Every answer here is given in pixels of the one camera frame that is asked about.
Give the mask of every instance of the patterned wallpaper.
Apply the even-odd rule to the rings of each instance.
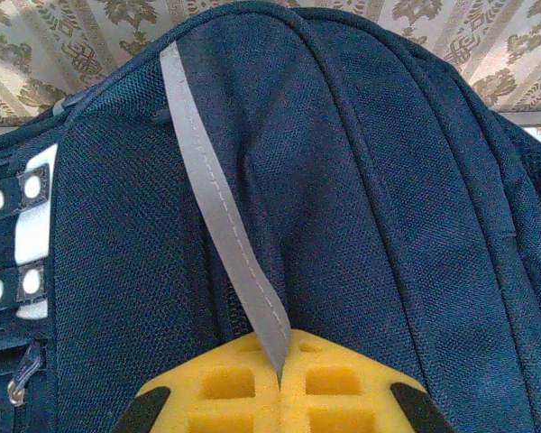
[[[0,0],[0,125],[91,86],[225,0]],[[499,111],[541,110],[541,0],[277,0],[343,9],[454,64]]]

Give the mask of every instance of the reflective strip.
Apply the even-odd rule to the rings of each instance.
[[[280,377],[289,350],[287,312],[254,256],[175,42],[160,54],[160,65],[170,116],[198,207],[252,329]]]

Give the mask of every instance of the gray reflective strip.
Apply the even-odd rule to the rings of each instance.
[[[252,328],[280,376],[289,350],[287,312],[254,256],[175,42],[160,54],[160,65],[170,116],[198,207]]]

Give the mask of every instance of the navy blue backpack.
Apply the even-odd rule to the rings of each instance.
[[[420,381],[458,432],[541,432],[541,144],[421,47],[261,3],[0,136],[0,432],[110,431],[251,330],[177,146],[173,42],[290,324]]]

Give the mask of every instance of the zipper pull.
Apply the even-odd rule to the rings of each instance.
[[[44,365],[42,349],[38,342],[32,341],[26,353],[24,354],[20,365],[14,371],[12,380],[8,383],[8,400],[15,406],[24,404],[24,394],[26,393],[26,383],[32,375]]]

